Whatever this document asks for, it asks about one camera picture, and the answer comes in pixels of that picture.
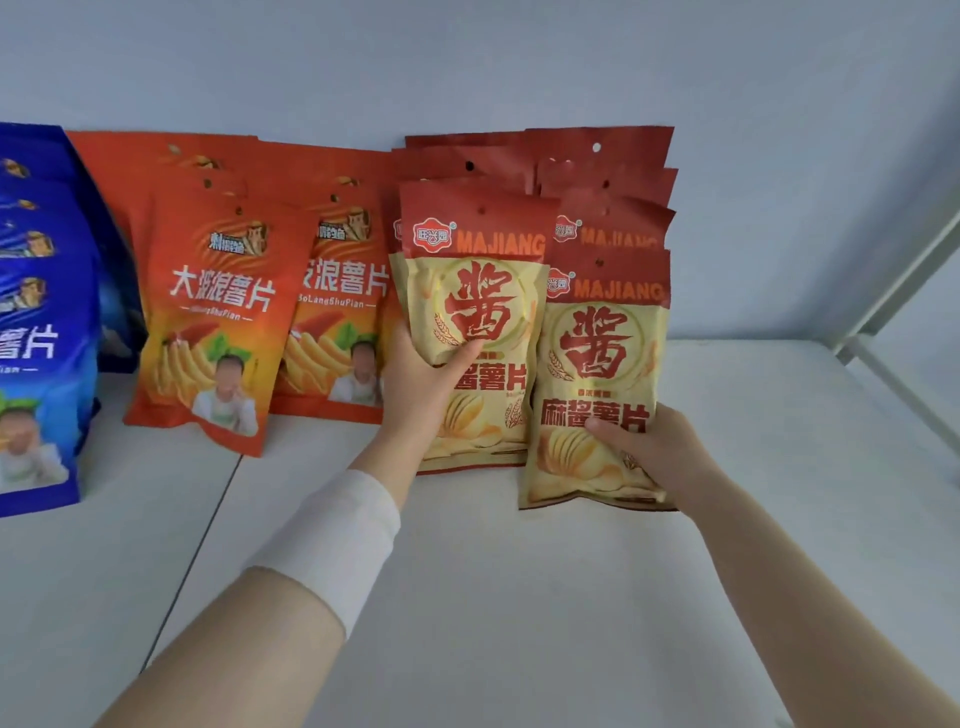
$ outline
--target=metal frame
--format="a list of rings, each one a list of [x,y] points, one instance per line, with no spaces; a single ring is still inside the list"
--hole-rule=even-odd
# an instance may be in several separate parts
[[[923,246],[903,272],[870,305],[847,335],[834,342],[834,354],[843,364],[855,358],[874,373],[947,447],[960,456],[960,421],[933,404],[935,395],[909,372],[886,361],[874,346],[874,337],[924,287],[924,284],[960,249],[960,209]]]

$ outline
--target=hand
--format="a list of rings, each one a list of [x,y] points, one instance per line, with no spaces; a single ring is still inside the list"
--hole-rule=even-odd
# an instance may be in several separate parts
[[[447,364],[434,368],[414,349],[406,324],[397,324],[382,377],[383,430],[402,433],[423,456],[437,436],[453,388],[481,349],[482,341],[467,342]]]
[[[596,418],[587,420],[587,430],[614,450],[630,453],[640,467],[686,511],[707,481],[715,482],[723,471],[707,452],[683,412],[657,404],[656,417],[644,433]]]

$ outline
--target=wheat illustration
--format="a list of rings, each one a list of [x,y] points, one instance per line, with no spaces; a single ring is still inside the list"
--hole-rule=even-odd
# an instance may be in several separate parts
[[[566,369],[564,369],[563,363],[560,361],[560,358],[553,352],[550,352],[550,356],[547,359],[546,369],[555,379],[573,381],[573,376],[567,373]]]
[[[435,324],[433,335],[437,337],[437,341],[449,347],[460,346],[460,342],[453,337],[452,333],[450,333],[450,329],[447,327],[446,322],[441,318],[439,313],[435,313],[433,315],[433,322]]]

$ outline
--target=forearm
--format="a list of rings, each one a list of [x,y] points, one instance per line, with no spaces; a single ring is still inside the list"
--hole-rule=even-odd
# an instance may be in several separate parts
[[[685,507],[798,728],[960,725],[960,710],[721,473]]]
[[[343,625],[314,594],[274,571],[247,570],[97,726],[299,727],[343,643]]]

